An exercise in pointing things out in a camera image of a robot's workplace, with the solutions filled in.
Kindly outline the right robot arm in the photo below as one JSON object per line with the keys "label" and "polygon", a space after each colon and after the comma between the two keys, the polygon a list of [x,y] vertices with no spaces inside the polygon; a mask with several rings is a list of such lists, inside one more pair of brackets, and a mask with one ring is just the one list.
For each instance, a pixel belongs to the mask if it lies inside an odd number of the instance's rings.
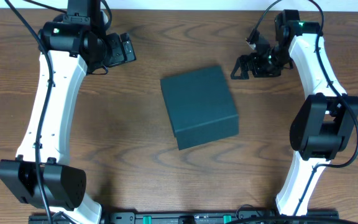
{"label": "right robot arm", "polygon": [[358,156],[358,97],[348,95],[334,74],[322,22],[303,21],[297,10],[286,9],[275,17],[275,40],[272,47],[253,28],[247,38],[253,53],[237,59],[231,79],[298,70],[305,101],[290,126],[293,159],[275,204],[281,215],[304,216],[323,170],[346,167]]}

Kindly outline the black gift box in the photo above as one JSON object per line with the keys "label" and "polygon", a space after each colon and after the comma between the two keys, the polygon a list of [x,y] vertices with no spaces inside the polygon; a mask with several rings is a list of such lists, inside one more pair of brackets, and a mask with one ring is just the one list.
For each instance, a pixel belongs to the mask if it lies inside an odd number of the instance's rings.
{"label": "black gift box", "polygon": [[239,134],[239,115],[220,66],[160,80],[179,150]]}

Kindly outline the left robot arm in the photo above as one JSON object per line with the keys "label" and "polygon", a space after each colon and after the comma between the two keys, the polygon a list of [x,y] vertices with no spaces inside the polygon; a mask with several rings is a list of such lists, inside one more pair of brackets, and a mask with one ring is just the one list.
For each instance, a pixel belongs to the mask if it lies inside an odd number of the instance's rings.
{"label": "left robot arm", "polygon": [[76,99],[87,75],[136,59],[127,33],[109,33],[106,1],[69,1],[32,31],[40,73],[25,136],[13,160],[0,161],[0,179],[20,203],[45,210],[47,223],[109,223],[102,205],[86,193],[86,173],[70,166],[70,131]]}

